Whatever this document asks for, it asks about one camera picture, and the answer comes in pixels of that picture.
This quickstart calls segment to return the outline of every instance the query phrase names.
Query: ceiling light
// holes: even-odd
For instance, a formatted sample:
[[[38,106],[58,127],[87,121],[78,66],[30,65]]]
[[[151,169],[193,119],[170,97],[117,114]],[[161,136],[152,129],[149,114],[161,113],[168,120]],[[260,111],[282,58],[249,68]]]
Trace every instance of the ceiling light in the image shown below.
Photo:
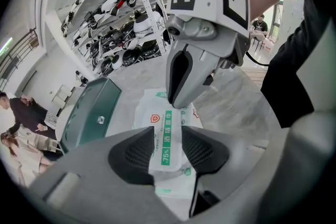
[[[12,42],[12,40],[13,40],[13,38],[11,37],[11,38],[5,43],[5,45],[0,49],[0,55],[1,55],[2,53],[4,53],[4,50],[5,50],[6,47],[9,45],[9,43]]]

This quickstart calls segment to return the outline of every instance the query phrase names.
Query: woman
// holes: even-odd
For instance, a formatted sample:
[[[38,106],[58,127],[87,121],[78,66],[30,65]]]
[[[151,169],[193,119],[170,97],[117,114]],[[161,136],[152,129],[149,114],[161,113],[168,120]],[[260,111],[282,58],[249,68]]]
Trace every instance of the woman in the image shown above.
[[[42,174],[53,164],[53,162],[43,156],[41,151],[30,145],[28,141],[23,142],[23,138],[2,133],[0,139],[1,143],[8,147],[11,157],[17,164],[19,181],[23,186],[26,186],[26,184],[21,171],[22,166],[29,166],[33,170],[33,174]]]

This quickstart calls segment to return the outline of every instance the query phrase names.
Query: black sleeve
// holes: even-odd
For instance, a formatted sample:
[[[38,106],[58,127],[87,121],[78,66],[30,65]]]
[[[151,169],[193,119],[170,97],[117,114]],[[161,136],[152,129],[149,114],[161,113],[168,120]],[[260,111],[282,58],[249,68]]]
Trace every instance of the black sleeve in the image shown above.
[[[263,29],[262,29],[262,30],[267,32],[267,30],[268,30],[268,26],[267,26],[267,24],[266,24],[266,23],[264,23],[264,27],[263,27]]]
[[[41,118],[39,114],[37,114],[34,110],[32,110],[30,107],[23,104],[23,102],[19,98],[12,98],[11,104],[15,106],[15,109],[20,111],[25,116],[25,120],[29,121],[31,124],[34,124],[34,126],[37,126],[39,123],[44,125],[44,119]],[[21,118],[23,126],[26,126],[26,122],[23,122],[23,119]]]
[[[10,134],[15,134],[19,130],[20,125],[21,125],[20,121],[17,118],[15,118],[14,126],[12,126],[11,128],[8,129]]]

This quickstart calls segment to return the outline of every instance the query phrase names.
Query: floor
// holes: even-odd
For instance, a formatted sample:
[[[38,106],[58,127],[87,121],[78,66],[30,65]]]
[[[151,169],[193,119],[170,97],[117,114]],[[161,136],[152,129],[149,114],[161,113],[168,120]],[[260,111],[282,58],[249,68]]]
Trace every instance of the floor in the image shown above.
[[[260,49],[260,45],[257,48],[256,43],[250,47],[248,51],[251,56],[260,63],[268,64],[270,62],[270,52],[262,47]],[[256,63],[252,62],[246,55],[244,57],[244,63],[241,67],[242,71],[248,75],[252,81],[261,88],[262,82],[267,72],[267,67],[257,65]]]

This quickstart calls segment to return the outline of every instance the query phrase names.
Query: person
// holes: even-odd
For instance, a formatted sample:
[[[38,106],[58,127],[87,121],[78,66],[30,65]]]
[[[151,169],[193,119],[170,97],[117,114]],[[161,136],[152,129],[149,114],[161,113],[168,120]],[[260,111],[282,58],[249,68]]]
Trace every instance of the person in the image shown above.
[[[12,109],[15,117],[15,124],[8,129],[10,134],[16,133],[20,125],[30,129],[33,133],[37,133],[51,139],[56,140],[55,130],[48,128],[45,123],[45,118],[36,113],[32,108],[22,103],[20,98],[9,99],[5,92],[0,93],[0,105],[3,109]]]
[[[39,114],[42,118],[44,118],[44,122],[47,126],[52,129],[56,128],[56,123],[58,120],[58,117],[56,115],[43,108],[32,97],[23,95],[21,96],[20,100],[23,104],[25,104],[26,106],[34,110],[37,114]]]
[[[5,132],[4,133],[6,136],[12,136],[12,137],[16,137],[17,139],[20,139],[21,141],[25,141],[26,143],[28,143],[28,138],[27,136],[29,136],[30,134],[27,133],[26,136],[22,136],[18,134],[18,132],[14,133],[14,134],[10,134],[10,132]],[[37,143],[35,145],[35,147],[40,150],[42,153],[43,153],[43,156],[45,156],[47,159],[49,159],[50,161],[56,161],[58,160],[59,158],[61,158],[63,156],[63,153],[60,151],[60,150],[56,150],[55,152],[54,151],[51,151],[51,150],[47,150],[46,149],[46,142],[44,141],[43,143]]]
[[[88,83],[88,79],[87,78],[85,78],[84,76],[83,76],[83,74],[81,73],[81,72],[79,72],[78,70],[76,71],[76,80],[78,80],[78,81],[80,81],[81,83],[83,83],[83,84],[86,84],[86,83]]]
[[[256,38],[259,41],[263,41],[266,38],[268,26],[264,18],[264,14],[261,14],[258,19],[252,23],[250,29],[251,38]]]
[[[250,0],[255,18],[279,0]],[[297,76],[298,69],[318,44],[332,22],[333,0],[304,0],[304,20],[271,60],[261,92],[272,107],[281,127],[290,127],[301,116],[314,111]]]
[[[33,174],[42,174],[53,164],[53,162],[43,156],[41,151],[27,141],[24,143],[18,137],[8,136],[5,133],[0,135],[0,140],[9,149],[17,167],[19,183],[22,186],[26,186],[21,170],[23,166],[32,169]]]

